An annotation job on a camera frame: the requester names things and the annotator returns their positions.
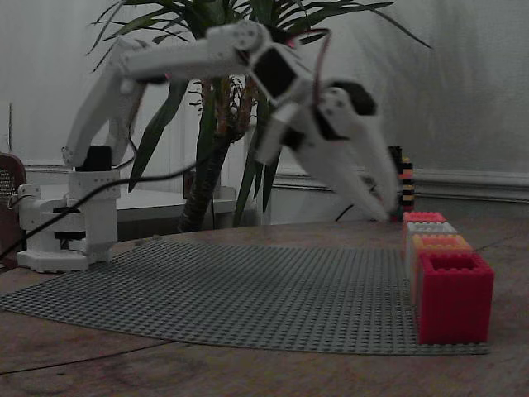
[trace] red lego brick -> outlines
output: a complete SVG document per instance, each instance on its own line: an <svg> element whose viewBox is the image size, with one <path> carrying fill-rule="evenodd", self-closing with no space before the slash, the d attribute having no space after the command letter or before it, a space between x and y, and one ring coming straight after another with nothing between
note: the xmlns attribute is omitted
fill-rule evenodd
<svg viewBox="0 0 529 397"><path fill-rule="evenodd" d="M493 270L475 253L424 253L419 259L419 343L486 342Z"/></svg>

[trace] white wall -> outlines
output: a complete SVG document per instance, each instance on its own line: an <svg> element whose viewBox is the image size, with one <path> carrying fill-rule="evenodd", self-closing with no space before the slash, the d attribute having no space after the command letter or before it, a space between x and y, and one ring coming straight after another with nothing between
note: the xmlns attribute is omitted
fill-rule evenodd
<svg viewBox="0 0 529 397"><path fill-rule="evenodd" d="M434 49L372 13L343 16L324 22L334 31L324 75L356 78L374 95L387 142L411 157L420 194L529 201L527 1L400 0L384 11ZM312 221L340 212L343 203L316 192L288 152L279 173L273 222L303 222L305 208ZM474 213L470 202L446 205Z"/></svg>
<svg viewBox="0 0 529 397"><path fill-rule="evenodd" d="M85 56L98 33L98 28L88 24L112 3L0 0L0 140L7 135L6 109L12 103L12 152L28 166L32 182L64 183L60 148L79 105L98 76L91 71L108 48L108 43L103 43ZM117 20L128 21L143 11L142 6L123 10ZM148 88L137 118L136 144L166 94L166 86ZM196 98L185 98L184 103L190 100ZM153 155L147 175L178 170L194 161L198 118L196 109L180 108ZM101 142L102 136L98 136L95 143ZM238 188L242 156L242 143L231 148L222 172L224 185ZM144 189L167 191L181 191L181 187L180 179L142 185Z"/></svg>

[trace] pink lego brick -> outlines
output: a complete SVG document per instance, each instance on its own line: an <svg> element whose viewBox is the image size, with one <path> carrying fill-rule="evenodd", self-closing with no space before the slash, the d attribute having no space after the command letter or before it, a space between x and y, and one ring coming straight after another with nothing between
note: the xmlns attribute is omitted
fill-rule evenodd
<svg viewBox="0 0 529 397"><path fill-rule="evenodd" d="M410 296L412 304L417 304L417 285L419 275L419 256L422 253L470 253L472 247L459 234L455 235L414 235L411 236L412 244L406 258L406 269L410 275Z"/></svg>
<svg viewBox="0 0 529 397"><path fill-rule="evenodd" d="M493 270L478 254L421 254L419 343L486 342L493 283Z"/></svg>
<svg viewBox="0 0 529 397"><path fill-rule="evenodd" d="M441 213L405 213L404 222L446 222Z"/></svg>

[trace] wooden table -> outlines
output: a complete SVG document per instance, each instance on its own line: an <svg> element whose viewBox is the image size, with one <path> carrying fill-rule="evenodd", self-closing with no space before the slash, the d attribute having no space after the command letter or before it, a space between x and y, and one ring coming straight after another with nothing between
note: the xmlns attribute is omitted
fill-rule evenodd
<svg viewBox="0 0 529 397"><path fill-rule="evenodd" d="M496 271L486 356L352 356L210 347L0 312L0 395L529 395L529 222L452 223ZM400 224L249 227L170 237L271 246L399 247ZM134 246L120 243L116 251ZM46 280L17 269L0 293Z"/></svg>

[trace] stack of lego bricks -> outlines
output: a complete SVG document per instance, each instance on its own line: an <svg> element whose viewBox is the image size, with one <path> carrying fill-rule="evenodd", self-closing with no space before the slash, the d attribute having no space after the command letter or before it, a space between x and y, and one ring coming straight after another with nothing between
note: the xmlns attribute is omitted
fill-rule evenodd
<svg viewBox="0 0 529 397"><path fill-rule="evenodd" d="M486 342L493 270L440 213L405 213L403 221L419 343Z"/></svg>
<svg viewBox="0 0 529 397"><path fill-rule="evenodd" d="M391 213L391 220L401 222L405 212L413 211L415 200L415 184L413 181L413 164L408 157L403 156L400 146L390 146L389 152L398 172L402 193L398 197L398 207Z"/></svg>

